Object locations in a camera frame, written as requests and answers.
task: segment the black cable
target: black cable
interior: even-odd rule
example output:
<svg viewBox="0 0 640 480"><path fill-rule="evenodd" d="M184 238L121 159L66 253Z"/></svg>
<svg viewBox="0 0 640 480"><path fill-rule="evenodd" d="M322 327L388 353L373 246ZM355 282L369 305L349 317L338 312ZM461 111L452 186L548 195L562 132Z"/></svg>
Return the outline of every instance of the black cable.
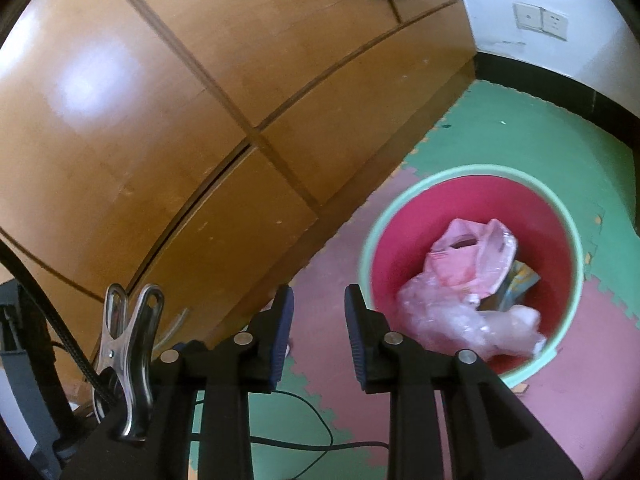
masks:
<svg viewBox="0 0 640 480"><path fill-rule="evenodd" d="M272 438L265 438L261 436L251 436L250 441L254 444L263 444L264 446L273 446L273 447L283 447L285 449L297 449L302 451L322 451L322 454L317 457L311 464L305 467L300 473L295 475L291 480L299 479L304 473L309 471L313 466L315 466L322 457L324 457L327 453L334 450L339 449L352 449L354 447L384 447L385 449L389 449L389 444L386 442L377 442L377 441L368 441L368 442L348 442L346 444L334 444L334 434L329 428L328 424L322 418L322 415L316 410L316 408L306 399L300 397L299 395L292 394L291 392L285 392L283 390L274 390L275 394L283 394L289 397L294 397L295 399L299 399L304 402L308 407L310 407L313 412L316 414L322 425L325 427L329 436L331 437L331 443L328 446L307 446L306 444L297 444L295 442L284 442L283 440L274 440Z"/></svg>
<svg viewBox="0 0 640 480"><path fill-rule="evenodd" d="M353 447L384 447L389 449L389 444L377 440L366 440L362 442L347 442L345 444L333 444L332 446L308 446L307 444L297 444L295 442L284 442L283 440L273 440L262 436L251 436L252 444L264 444L265 446L283 447L285 449L298 449L300 451L337 451L339 449L351 449Z"/></svg>
<svg viewBox="0 0 640 480"><path fill-rule="evenodd" d="M42 315L47 319L60 341L62 341L66 351L76 362L89 384L95 388L96 393L100 395L108 405L115 406L115 396L102 383L98 374L95 373L91 363L84 355L84 352L82 352L78 342L69 331L56 308L50 302L44 290L42 290L41 286L31 275L27 267L24 266L20 258L15 255L3 240L0 240L0 264L6 267L6 270L22 285L33 300L33 303L39 307Z"/></svg>
<svg viewBox="0 0 640 480"><path fill-rule="evenodd" d="M66 352L66 347L57 341L52 341L51 346L55 346L56 348L62 348Z"/></svg>
<svg viewBox="0 0 640 480"><path fill-rule="evenodd" d="M292 394L291 392L285 392L283 390L274 390L273 393L288 395L289 397L293 397L295 399L299 399L302 402L304 402L308 407L310 407L313 410L313 412L316 414L316 417L320 420L320 422L322 422L322 425L326 429L326 432L329 434L329 439L330 439L329 446L332 446L334 444L334 434L331 431L331 428L329 428L328 424L324 421L324 418L322 418L322 415L320 415L320 412L318 412L318 410L316 410L316 407L311 402L309 402L308 400L306 400L303 397L300 397L299 395ZM315 460L313 460L313 462L311 464L306 466L302 471L300 471L300 473L295 475L293 478L294 479L300 478L304 473L309 471L313 466L315 466L318 462L320 462L327 453L329 453L329 450L328 449L324 450L319 456L316 457Z"/></svg>

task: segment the plastic bag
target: plastic bag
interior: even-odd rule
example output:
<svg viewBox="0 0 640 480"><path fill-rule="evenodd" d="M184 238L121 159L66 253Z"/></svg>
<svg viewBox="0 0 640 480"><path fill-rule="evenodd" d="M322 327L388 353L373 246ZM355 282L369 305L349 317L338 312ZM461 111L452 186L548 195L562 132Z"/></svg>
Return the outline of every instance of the plastic bag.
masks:
<svg viewBox="0 0 640 480"><path fill-rule="evenodd" d="M409 280L398 301L404 332L428 350L453 355L469 348L487 361L499 354L531 357L546 343L537 332L535 309L515 305L507 312L479 312L477 296L441 286L433 272Z"/></svg>
<svg viewBox="0 0 640 480"><path fill-rule="evenodd" d="M456 218L431 247L424 272L456 291L486 298L502 284L515 258L517 241L495 218L479 224Z"/></svg>

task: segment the metal clip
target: metal clip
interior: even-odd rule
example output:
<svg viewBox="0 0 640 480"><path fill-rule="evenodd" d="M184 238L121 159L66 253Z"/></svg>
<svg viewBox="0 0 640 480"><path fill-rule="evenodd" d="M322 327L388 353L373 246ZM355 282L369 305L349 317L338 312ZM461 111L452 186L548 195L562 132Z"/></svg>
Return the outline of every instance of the metal clip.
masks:
<svg viewBox="0 0 640 480"><path fill-rule="evenodd" d="M102 337L95 371L111 368L116 374L127 404L127 419L120 436L126 440L144 440L153 407L149 383L151 352L158 330L164 295L157 285L146 285L138 296L127 322L129 297L121 285L107 289L102 318ZM102 399L92 390L94 412L98 420L106 414Z"/></svg>

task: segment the pink foam mat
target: pink foam mat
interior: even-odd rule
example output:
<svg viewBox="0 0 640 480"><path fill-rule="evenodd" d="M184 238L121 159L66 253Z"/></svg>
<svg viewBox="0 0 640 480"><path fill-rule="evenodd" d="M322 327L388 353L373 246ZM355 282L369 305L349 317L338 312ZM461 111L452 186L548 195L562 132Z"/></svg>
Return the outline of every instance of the pink foam mat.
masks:
<svg viewBox="0 0 640 480"><path fill-rule="evenodd" d="M367 396L354 376L344 321L344 288L357 281L360 251L385 207L418 178L397 171L369 197L292 280L296 297L293 371L334 411L354 440L388 440L388 396ZM596 480L640 421L640 331L598 280L584 283L578 311L558 356L528 381L523 402L585 475ZM374 449L371 465L384 465Z"/></svg>

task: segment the pink trash bin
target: pink trash bin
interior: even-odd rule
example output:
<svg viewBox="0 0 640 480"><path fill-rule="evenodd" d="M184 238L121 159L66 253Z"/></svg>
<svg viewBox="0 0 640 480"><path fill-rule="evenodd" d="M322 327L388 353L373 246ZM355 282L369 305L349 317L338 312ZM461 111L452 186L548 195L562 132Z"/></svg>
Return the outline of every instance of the pink trash bin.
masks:
<svg viewBox="0 0 640 480"><path fill-rule="evenodd" d="M548 343L534 359L498 356L491 368L513 386L551 361L575 315L582 290L582 247L559 198L528 174L501 166L463 166L425 179L402 193L376 221L360 261L367 306L383 312L393 330L396 294L420 273L431 245L449 222L503 222L518 239L517 258L540 275L526 296L537 309Z"/></svg>

